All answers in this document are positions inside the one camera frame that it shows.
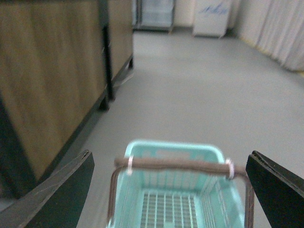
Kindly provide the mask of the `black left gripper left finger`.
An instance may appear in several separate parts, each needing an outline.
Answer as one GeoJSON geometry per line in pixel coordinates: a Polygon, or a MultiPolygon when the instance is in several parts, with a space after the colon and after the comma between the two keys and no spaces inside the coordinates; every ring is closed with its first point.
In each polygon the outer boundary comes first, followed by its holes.
{"type": "Polygon", "coordinates": [[[75,228],[95,162],[85,150],[0,213],[2,228],[75,228]]]}

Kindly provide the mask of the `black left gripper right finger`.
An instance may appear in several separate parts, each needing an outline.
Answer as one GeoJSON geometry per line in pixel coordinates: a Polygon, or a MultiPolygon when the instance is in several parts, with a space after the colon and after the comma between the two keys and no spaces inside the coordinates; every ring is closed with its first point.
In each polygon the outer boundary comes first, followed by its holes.
{"type": "Polygon", "coordinates": [[[304,180],[258,151],[248,156],[246,172],[273,228],[304,226],[304,180]]]}

